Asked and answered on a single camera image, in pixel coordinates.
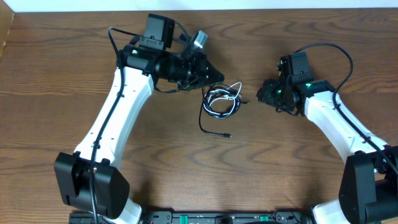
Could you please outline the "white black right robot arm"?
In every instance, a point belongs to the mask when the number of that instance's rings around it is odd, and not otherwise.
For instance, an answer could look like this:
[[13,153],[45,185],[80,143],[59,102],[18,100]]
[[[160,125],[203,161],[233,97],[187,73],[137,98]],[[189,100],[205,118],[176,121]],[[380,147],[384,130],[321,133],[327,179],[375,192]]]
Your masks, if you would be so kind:
[[278,112],[313,122],[345,164],[338,198],[312,208],[314,223],[379,223],[397,217],[397,147],[370,132],[326,80],[294,85],[266,80],[256,96]]

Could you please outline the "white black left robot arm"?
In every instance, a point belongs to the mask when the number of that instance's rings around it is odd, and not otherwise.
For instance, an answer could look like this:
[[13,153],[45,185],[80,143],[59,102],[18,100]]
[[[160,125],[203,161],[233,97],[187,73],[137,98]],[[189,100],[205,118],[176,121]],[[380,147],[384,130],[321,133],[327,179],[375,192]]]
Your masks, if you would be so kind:
[[126,45],[118,52],[113,85],[94,124],[73,154],[61,152],[54,169],[64,204],[91,212],[92,223],[138,223],[142,208],[129,198],[119,169],[136,118],[159,79],[178,90],[221,83],[224,75],[195,52],[180,58],[165,50]]

